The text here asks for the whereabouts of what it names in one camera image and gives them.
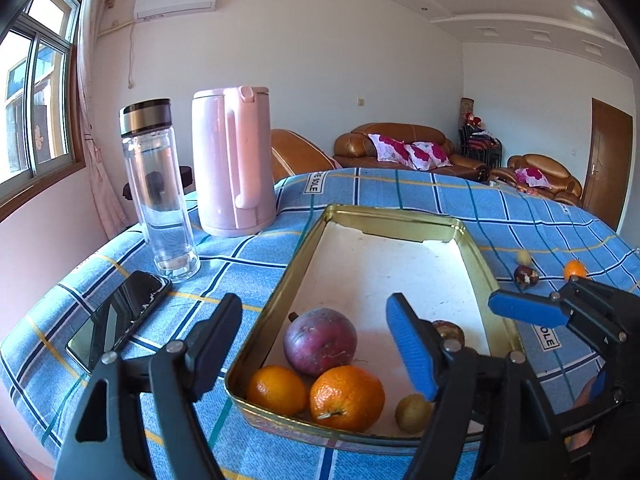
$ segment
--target smartphone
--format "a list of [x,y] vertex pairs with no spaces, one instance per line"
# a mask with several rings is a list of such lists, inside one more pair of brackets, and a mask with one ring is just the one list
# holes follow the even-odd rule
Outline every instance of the smartphone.
[[84,322],[66,344],[66,351],[90,374],[102,354],[124,346],[170,290],[171,280],[136,270]]

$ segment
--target orange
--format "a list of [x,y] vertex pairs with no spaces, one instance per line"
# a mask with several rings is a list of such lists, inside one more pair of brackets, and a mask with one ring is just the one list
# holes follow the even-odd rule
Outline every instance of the orange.
[[353,365],[327,370],[311,386],[309,397],[316,423],[345,431],[368,430],[385,405],[380,379]]
[[580,260],[571,260],[564,266],[564,278],[568,281],[572,276],[587,277],[587,268]]
[[283,366],[260,368],[251,376],[246,389],[246,400],[250,403],[283,416],[303,412],[307,399],[302,379]]

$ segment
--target stuffed toy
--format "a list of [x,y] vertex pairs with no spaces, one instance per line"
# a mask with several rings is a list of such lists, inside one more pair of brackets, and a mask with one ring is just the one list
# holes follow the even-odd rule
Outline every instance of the stuffed toy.
[[480,129],[480,123],[482,123],[482,119],[480,117],[476,117],[471,112],[465,114],[465,122],[474,128]]

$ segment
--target brown leather sofa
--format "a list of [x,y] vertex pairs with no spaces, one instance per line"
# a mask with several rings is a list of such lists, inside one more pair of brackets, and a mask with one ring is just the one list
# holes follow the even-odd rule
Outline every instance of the brown leather sofa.
[[338,137],[334,143],[334,158],[345,168],[391,168],[410,170],[395,162],[378,162],[378,154],[367,134],[380,134],[402,142],[435,142],[447,153],[453,166],[435,168],[431,173],[446,174],[483,181],[488,168],[484,162],[457,155],[453,143],[440,130],[429,126],[403,123],[368,123],[358,126],[348,134]]
[[489,180],[505,182],[520,191],[529,190],[527,184],[521,184],[516,179],[515,170],[518,168],[538,168],[551,184],[552,189],[544,187],[534,188],[536,193],[545,198],[567,205],[582,205],[580,199],[582,186],[569,170],[549,156],[527,153],[527,155],[513,155],[507,161],[506,168],[494,168],[489,172]]
[[331,158],[305,137],[291,130],[271,130],[271,173],[274,182],[288,176],[335,168]]

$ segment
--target glass water bottle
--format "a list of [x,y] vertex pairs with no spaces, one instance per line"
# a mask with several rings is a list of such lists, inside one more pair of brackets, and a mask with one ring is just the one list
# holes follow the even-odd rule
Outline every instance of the glass water bottle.
[[186,280],[198,272],[200,259],[184,202],[171,101],[123,108],[120,134],[131,195],[156,267],[173,282]]

